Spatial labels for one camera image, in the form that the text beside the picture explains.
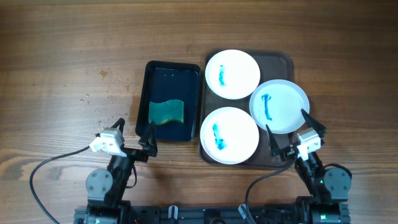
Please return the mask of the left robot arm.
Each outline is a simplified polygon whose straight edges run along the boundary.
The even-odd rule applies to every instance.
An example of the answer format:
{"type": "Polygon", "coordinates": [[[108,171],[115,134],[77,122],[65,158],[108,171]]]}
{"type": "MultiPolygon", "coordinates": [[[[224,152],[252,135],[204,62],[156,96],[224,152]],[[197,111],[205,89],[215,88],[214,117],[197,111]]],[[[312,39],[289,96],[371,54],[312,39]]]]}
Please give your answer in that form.
{"type": "Polygon", "coordinates": [[[123,200],[131,175],[136,176],[135,162],[147,162],[158,153],[155,122],[151,122],[139,140],[141,149],[124,146],[125,120],[117,120],[110,128],[105,128],[90,143],[94,152],[103,151],[111,155],[105,169],[96,169],[86,179],[88,205],[75,212],[74,222],[78,224],[122,224],[140,223],[131,202],[123,200]]]}

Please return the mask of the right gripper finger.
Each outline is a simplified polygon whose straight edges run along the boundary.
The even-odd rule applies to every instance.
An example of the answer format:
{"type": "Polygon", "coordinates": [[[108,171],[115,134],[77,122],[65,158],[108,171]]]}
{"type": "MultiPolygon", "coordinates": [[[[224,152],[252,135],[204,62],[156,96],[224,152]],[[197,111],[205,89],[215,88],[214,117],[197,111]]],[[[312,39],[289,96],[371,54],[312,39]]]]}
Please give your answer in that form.
{"type": "Polygon", "coordinates": [[[267,129],[267,135],[269,139],[269,149],[271,151],[271,154],[273,156],[278,156],[280,154],[280,147],[268,125],[266,125],[266,129],[267,129]]]}
{"type": "Polygon", "coordinates": [[[318,122],[315,118],[311,117],[304,109],[301,109],[302,116],[309,128],[313,128],[320,138],[326,134],[326,127],[318,122]]]}

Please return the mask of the white plate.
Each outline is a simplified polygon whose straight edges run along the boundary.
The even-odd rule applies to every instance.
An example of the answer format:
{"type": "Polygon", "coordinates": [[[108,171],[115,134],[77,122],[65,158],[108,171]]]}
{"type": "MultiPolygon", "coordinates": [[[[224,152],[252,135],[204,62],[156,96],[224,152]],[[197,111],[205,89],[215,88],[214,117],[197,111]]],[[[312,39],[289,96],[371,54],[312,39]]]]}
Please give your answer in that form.
{"type": "Polygon", "coordinates": [[[227,100],[249,96],[261,77],[255,59],[242,50],[222,50],[212,56],[205,68],[205,80],[216,95],[227,100]]]}
{"type": "Polygon", "coordinates": [[[300,128],[305,120],[302,110],[310,112],[306,93],[287,80],[269,80],[251,95],[249,111],[256,124],[274,134],[288,134],[300,128]]]}
{"type": "Polygon", "coordinates": [[[223,107],[212,111],[202,122],[200,142],[214,161],[239,164],[255,153],[259,145],[259,130],[245,111],[223,107]]]}

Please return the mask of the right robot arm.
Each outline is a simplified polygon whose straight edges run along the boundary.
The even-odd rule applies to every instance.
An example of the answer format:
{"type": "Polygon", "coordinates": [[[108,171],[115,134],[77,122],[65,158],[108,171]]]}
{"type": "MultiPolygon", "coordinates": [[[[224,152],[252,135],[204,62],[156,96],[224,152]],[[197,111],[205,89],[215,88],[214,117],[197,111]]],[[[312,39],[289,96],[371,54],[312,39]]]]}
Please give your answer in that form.
{"type": "Polygon", "coordinates": [[[262,216],[265,223],[336,223],[348,224],[348,192],[352,173],[339,164],[324,165],[317,155],[323,145],[326,127],[305,110],[301,114],[308,126],[297,133],[297,140],[280,148],[270,128],[267,128],[271,153],[282,161],[293,159],[294,167],[310,196],[300,196],[293,204],[267,205],[262,216]]]}

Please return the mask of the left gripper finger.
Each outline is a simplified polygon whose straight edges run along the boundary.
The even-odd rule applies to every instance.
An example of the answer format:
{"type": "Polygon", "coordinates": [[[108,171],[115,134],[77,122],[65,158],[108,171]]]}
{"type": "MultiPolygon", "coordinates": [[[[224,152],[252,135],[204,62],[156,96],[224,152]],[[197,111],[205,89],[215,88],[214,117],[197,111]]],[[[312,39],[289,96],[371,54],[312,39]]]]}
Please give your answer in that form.
{"type": "Polygon", "coordinates": [[[122,136],[124,131],[125,120],[123,118],[119,118],[112,126],[111,126],[111,134],[113,137],[122,136]]]}
{"type": "Polygon", "coordinates": [[[157,155],[156,123],[154,121],[148,125],[138,143],[149,156],[157,155]]]}

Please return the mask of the green yellow sponge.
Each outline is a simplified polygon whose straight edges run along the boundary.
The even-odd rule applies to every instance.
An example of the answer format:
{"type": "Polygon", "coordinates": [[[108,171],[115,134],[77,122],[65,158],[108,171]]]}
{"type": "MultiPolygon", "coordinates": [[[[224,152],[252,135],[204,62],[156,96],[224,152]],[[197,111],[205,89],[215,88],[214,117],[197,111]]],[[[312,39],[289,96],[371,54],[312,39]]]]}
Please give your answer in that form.
{"type": "Polygon", "coordinates": [[[149,122],[157,125],[171,121],[184,122],[184,102],[182,100],[168,100],[161,103],[149,103],[149,122]]]}

